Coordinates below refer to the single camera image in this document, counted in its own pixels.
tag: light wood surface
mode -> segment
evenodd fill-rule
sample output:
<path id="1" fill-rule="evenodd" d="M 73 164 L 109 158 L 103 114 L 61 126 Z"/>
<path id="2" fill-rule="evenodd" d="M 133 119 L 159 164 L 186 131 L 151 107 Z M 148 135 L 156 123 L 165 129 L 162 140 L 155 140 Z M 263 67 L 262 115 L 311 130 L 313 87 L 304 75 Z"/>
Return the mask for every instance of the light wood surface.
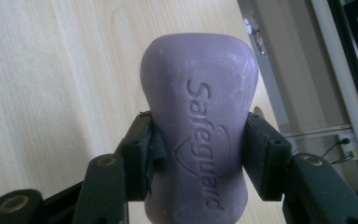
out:
<path id="1" fill-rule="evenodd" d="M 113 152 L 140 111 L 142 54 L 160 35 L 203 32 L 249 43 L 235 0 L 0 1 L 0 196 L 44 197 L 80 181 Z M 254 105 L 275 127 L 260 78 Z M 283 222 L 251 183 L 239 223 Z M 148 223 L 131 203 L 131 223 Z"/>

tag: purple soap bar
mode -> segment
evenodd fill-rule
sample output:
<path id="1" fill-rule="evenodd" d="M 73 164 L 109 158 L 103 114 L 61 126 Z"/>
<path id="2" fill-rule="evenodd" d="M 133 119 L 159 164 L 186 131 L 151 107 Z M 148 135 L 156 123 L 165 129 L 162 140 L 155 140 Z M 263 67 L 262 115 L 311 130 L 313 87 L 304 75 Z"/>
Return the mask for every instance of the purple soap bar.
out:
<path id="1" fill-rule="evenodd" d="M 241 217 L 241 136 L 257 69 L 250 48 L 227 35 L 165 35 L 147 48 L 142 87 L 168 154 L 145 200 L 152 223 L 229 224 Z"/>

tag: wall socket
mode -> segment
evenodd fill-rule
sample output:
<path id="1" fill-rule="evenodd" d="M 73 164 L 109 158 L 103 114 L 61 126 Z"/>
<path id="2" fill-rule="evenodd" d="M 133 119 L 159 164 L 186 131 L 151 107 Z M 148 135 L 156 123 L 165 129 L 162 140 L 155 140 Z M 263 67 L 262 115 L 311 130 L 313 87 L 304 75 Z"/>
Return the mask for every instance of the wall socket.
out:
<path id="1" fill-rule="evenodd" d="M 353 161 L 358 161 L 358 145 L 357 140 L 353 133 L 341 133 L 338 135 L 339 141 L 342 139 L 348 138 L 351 142 L 347 145 L 341 144 L 342 151 L 344 152 L 344 156 L 349 156 L 351 153 L 353 155 Z"/>

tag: soap logo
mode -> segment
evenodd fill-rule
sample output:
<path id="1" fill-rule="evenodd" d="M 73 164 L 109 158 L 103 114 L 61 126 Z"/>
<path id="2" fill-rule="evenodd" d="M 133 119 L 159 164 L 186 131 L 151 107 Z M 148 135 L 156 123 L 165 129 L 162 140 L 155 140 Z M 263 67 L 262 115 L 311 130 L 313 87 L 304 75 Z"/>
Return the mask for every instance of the soap logo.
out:
<path id="1" fill-rule="evenodd" d="M 228 164 L 230 154 L 228 135 L 224 126 L 215 126 L 207 120 L 207 104 L 212 99 L 207 83 L 192 85 L 186 82 L 187 114 L 190 133 L 173 151 L 182 168 L 200 180 L 200 190 L 206 210 L 223 211 L 218 191 L 219 177 Z"/>

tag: black cable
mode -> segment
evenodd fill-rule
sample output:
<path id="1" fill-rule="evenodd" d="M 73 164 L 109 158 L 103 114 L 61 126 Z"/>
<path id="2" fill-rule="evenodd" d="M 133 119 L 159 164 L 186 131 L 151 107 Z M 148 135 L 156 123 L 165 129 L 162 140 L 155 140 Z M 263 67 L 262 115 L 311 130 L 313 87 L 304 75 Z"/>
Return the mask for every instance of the black cable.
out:
<path id="1" fill-rule="evenodd" d="M 322 158 L 331 151 L 331 149 L 333 149 L 334 147 L 341 145 L 341 144 L 349 144 L 351 142 L 351 140 L 349 138 L 344 138 L 341 141 L 335 143 L 334 145 L 332 145 L 329 149 L 327 149 L 327 151 L 322 155 Z"/>
<path id="2" fill-rule="evenodd" d="M 344 157 L 344 158 L 341 158 L 341 159 L 339 159 L 339 160 L 336 160 L 336 161 L 333 161 L 333 162 L 331 162 L 330 164 L 338 164 L 338 163 L 342 163 L 342 162 L 345 162 L 345 161 L 350 161 L 351 159 L 353 159 L 354 158 L 354 156 L 353 156 L 353 153 L 352 152 L 350 152 L 350 154 L 348 155 L 348 156 L 346 156 L 346 157 Z"/>

